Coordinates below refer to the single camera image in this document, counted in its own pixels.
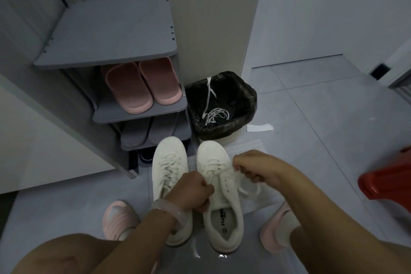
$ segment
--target white shoelace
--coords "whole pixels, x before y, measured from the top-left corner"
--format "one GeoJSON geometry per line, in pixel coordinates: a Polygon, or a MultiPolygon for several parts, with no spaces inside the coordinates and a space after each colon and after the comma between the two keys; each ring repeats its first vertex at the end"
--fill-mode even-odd
{"type": "Polygon", "coordinates": [[[206,113],[206,111],[208,110],[208,103],[210,102],[210,94],[213,93],[214,97],[217,98],[217,96],[215,95],[215,92],[210,87],[210,82],[211,82],[211,77],[207,77],[207,87],[208,87],[207,105],[205,106],[205,110],[203,112],[203,120],[205,117],[207,117],[207,119],[205,120],[206,126],[208,124],[216,123],[215,121],[216,117],[225,118],[226,120],[230,119],[230,113],[223,108],[217,107],[211,110],[209,113],[206,113]]]}
{"type": "Polygon", "coordinates": [[[178,169],[181,167],[181,163],[180,158],[174,153],[165,153],[162,160],[159,172],[160,190],[167,194],[178,181],[178,169]]]}
{"type": "MultiPolygon", "coordinates": [[[[230,165],[220,163],[219,160],[217,159],[210,159],[208,161],[208,168],[205,169],[205,172],[203,173],[207,181],[207,184],[211,184],[213,177],[215,175],[218,175],[226,171],[229,167],[230,165]]],[[[235,181],[237,190],[246,197],[256,198],[260,194],[260,191],[261,191],[260,184],[257,183],[257,188],[256,188],[255,193],[248,192],[241,187],[241,180],[243,179],[243,177],[245,176],[240,172],[234,172],[234,175],[232,176],[233,180],[235,181]]]]}

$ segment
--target trash can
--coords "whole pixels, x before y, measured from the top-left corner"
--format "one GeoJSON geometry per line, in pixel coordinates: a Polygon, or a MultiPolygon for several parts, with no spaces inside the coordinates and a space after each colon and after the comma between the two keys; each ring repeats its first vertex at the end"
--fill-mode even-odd
{"type": "Polygon", "coordinates": [[[234,141],[257,110],[256,91],[234,72],[194,82],[185,91],[194,132],[202,141],[234,141]]]}

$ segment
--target red plastic chair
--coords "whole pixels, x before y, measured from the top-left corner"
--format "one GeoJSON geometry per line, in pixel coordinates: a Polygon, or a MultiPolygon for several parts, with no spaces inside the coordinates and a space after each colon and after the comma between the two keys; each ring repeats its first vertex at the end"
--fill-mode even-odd
{"type": "Polygon", "coordinates": [[[392,200],[411,213],[411,146],[390,166],[361,175],[358,186],[368,199],[392,200]]]}

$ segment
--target white bangle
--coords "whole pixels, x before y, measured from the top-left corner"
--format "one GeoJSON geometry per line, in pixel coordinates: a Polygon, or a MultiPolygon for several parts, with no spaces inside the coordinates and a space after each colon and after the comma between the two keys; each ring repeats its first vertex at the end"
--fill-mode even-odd
{"type": "Polygon", "coordinates": [[[171,214],[174,218],[177,219],[180,225],[180,227],[178,228],[179,230],[182,229],[188,221],[188,214],[166,199],[159,198],[154,201],[150,207],[150,210],[152,209],[160,209],[167,212],[168,214],[171,214]]]}

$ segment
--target shoe rack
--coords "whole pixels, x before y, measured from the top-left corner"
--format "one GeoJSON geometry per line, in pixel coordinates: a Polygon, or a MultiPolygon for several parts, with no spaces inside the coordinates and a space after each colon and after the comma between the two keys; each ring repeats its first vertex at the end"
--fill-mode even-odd
{"type": "MultiPolygon", "coordinates": [[[[99,0],[71,4],[43,53],[33,63],[41,70],[61,69],[90,100],[94,108],[93,121],[111,124],[120,133],[120,145],[125,151],[157,146],[162,138],[171,135],[195,142],[169,0],[99,0]],[[160,105],[154,100],[146,112],[127,113],[105,84],[100,66],[161,57],[170,57],[182,98],[171,105],[160,105]]],[[[190,145],[193,144],[189,144],[188,154],[194,154],[190,145]]]]}

